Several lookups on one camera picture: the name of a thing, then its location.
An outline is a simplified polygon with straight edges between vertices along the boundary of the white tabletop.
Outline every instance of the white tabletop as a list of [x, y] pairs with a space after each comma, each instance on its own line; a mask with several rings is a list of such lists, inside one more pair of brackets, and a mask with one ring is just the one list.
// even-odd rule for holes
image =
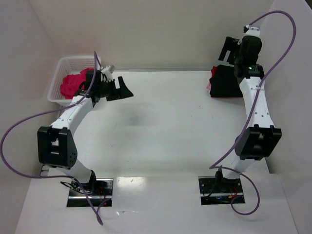
[[[198, 176], [214, 175], [208, 167], [239, 134], [243, 100], [210, 98], [209, 72], [114, 75], [124, 77], [135, 97], [101, 101], [74, 135], [78, 158], [98, 177], [115, 178], [113, 206], [101, 211], [104, 226], [90, 208], [66, 208], [68, 189], [59, 179], [32, 180], [16, 234], [297, 233], [278, 177], [264, 160], [247, 171], [261, 195], [255, 214], [200, 204]], [[256, 197], [244, 179], [242, 186], [246, 204], [237, 208], [246, 212]]]

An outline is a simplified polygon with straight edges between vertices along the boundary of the purple cable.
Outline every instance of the purple cable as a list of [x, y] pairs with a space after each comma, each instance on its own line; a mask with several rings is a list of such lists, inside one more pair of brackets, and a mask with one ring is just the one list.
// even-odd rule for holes
[[90, 90], [91, 90], [91, 87], [94, 83], [94, 80], [95, 80], [95, 77], [96, 77], [96, 70], [97, 70], [97, 61], [99, 61], [98, 59], [98, 55], [97, 53], [94, 51], [94, 72], [93, 72], [93, 77], [92, 77], [92, 80], [91, 80], [91, 83], [90, 83], [90, 86], [87, 90], [87, 92], [82, 96], [82, 98], [77, 101], [77, 103], [75, 104], [72, 104], [72, 105], [69, 105], [69, 106], [65, 106], [65, 107], [62, 107], [62, 108], [59, 108], [59, 109], [56, 109], [56, 110], [52, 110], [52, 111], [45, 111], [45, 112], [42, 112], [42, 113], [38, 113], [38, 114], [35, 114], [35, 115], [32, 115], [32, 116], [29, 116], [27, 118], [24, 118], [20, 121], [18, 121], [17, 123], [13, 124], [3, 135], [2, 139], [1, 139], [1, 142], [0, 142], [0, 156], [1, 156], [1, 159], [3, 161], [3, 163], [14, 173], [22, 176], [22, 177], [26, 177], [26, 178], [31, 178], [31, 179], [46, 179], [46, 178], [70, 178], [70, 179], [74, 179], [78, 184], [79, 186], [81, 187], [84, 195], [86, 196], [86, 199], [90, 205], [90, 207], [92, 208], [92, 210], [94, 211], [94, 213], [96, 214], [97, 216], [97, 221], [99, 222], [100, 225], [103, 225], [103, 221], [102, 219], [100, 218], [100, 216], [98, 215], [97, 211], [95, 210], [94, 206], [92, 205], [85, 189], [83, 188], [82, 184], [76, 179], [76, 178], [73, 178], [72, 176], [69, 176], [69, 175], [51, 175], [51, 176], [35, 176], [35, 175], [26, 175], [24, 173], [21, 173], [19, 171], [17, 171], [16, 169], [14, 169], [5, 159], [4, 157], [4, 154], [3, 154], [3, 144], [4, 144], [4, 140], [6, 139], [7, 135], [9, 134], [9, 132], [15, 128], [16, 126], [18, 126], [19, 124], [31, 119], [31, 118], [35, 118], [35, 117], [38, 117], [38, 116], [42, 116], [42, 115], [46, 115], [46, 114], [50, 114], [50, 113], [54, 113], [54, 112], [58, 112], [58, 111], [63, 111], [63, 110], [66, 110], [66, 109], [69, 109], [69, 108], [72, 108], [74, 106], [76, 106], [77, 104], [81, 103], [82, 100], [85, 99], [85, 97], [89, 94]]
[[[284, 11], [270, 11], [270, 12], [268, 12], [268, 13], [266, 13], [266, 14], [260, 16], [259, 18], [257, 18], [257, 19], [254, 20], [253, 22], [251, 22], [250, 25], [256, 23], [257, 21], [259, 21], [260, 19], [266, 17], [267, 15], [274, 14], [274, 13], [283, 14], [283, 15], [287, 16], [287, 17], [289, 18], [289, 20], [291, 21], [291, 23], [292, 23], [292, 28], [293, 28], [292, 41], [291, 41], [291, 43], [289, 44], [289, 46], [288, 46], [287, 50], [285, 51], [285, 53], [282, 55], [282, 57], [272, 66], [272, 68], [271, 68], [271, 69], [265, 74], [265, 76], [262, 78], [261, 82], [259, 83], [259, 87], [261, 87], [261, 85], [263, 84], [264, 80], [268, 77], [268, 75], [271, 73], [271, 71], [272, 71], [272, 70], [281, 62], [281, 60], [286, 56], [286, 54], [289, 52], [289, 50], [290, 50], [291, 47], [293, 46], [294, 39], [296, 38], [296, 32], [297, 32], [297, 30], [296, 30], [296, 24], [295, 24], [293, 18], [291, 17], [291, 15], [288, 14], [287, 12], [284, 12]], [[239, 171], [237, 171], [237, 170], [235, 170], [235, 169], [232, 169], [232, 168], [217, 166], [217, 164], [219, 164], [220, 162], [222, 162], [222, 161], [232, 152], [232, 150], [237, 146], [238, 142], [242, 139], [243, 134], [244, 134], [244, 131], [246, 130], [246, 128], [247, 128], [247, 126], [248, 126], [248, 124], [249, 124], [249, 122], [250, 122], [250, 119], [252, 118], [252, 115], [253, 115], [253, 113], [254, 113], [254, 108], [255, 108], [255, 105], [256, 105], [256, 103], [257, 103], [257, 99], [258, 99], [258, 97], [259, 97], [259, 93], [260, 93], [260, 89], [258, 89], [257, 92], [256, 92], [256, 95], [255, 95], [255, 98], [254, 98], [254, 101], [253, 101], [253, 105], [252, 105], [251, 110], [250, 110], [250, 113], [249, 113], [249, 115], [248, 115], [248, 117], [247, 117], [247, 121], [246, 121], [246, 123], [245, 123], [245, 125], [244, 125], [244, 127], [243, 127], [243, 129], [242, 129], [242, 131], [241, 131], [241, 133], [240, 133], [240, 135], [239, 135], [238, 138], [235, 140], [235, 143], [233, 144], [233, 146], [228, 150], [228, 152], [225, 153], [224, 156], [222, 156], [217, 162], [215, 162], [213, 165], [211, 165], [211, 166], [209, 167], [209, 169], [219, 169], [219, 168], [221, 168], [221, 169], [230, 170], [230, 171], [232, 171], [232, 172], [238, 173], [238, 174], [242, 175], [243, 177], [245, 177], [247, 180], [249, 180], [249, 182], [250, 182], [250, 183], [252, 184], [252, 186], [254, 187], [254, 189], [255, 189], [255, 191], [256, 191], [256, 193], [257, 193], [258, 201], [257, 201], [256, 207], [255, 207], [252, 211], [250, 211], [250, 212], [248, 212], [248, 213], [242, 213], [242, 212], [239, 212], [238, 210], [236, 210], [236, 209], [234, 208], [233, 202], [235, 201], [235, 199], [237, 199], [237, 198], [240, 197], [240, 196], [236, 196], [236, 197], [234, 197], [234, 198], [231, 200], [231, 207], [233, 208], [233, 210], [234, 210], [236, 213], [238, 213], [238, 214], [240, 214], [240, 215], [251, 215], [251, 214], [253, 214], [253, 213], [259, 208], [259, 205], [260, 205], [260, 194], [259, 194], [259, 191], [258, 191], [256, 185], [252, 182], [252, 180], [251, 180], [250, 178], [248, 178], [246, 175], [244, 175], [244, 174], [242, 174], [241, 172], [239, 172]]]

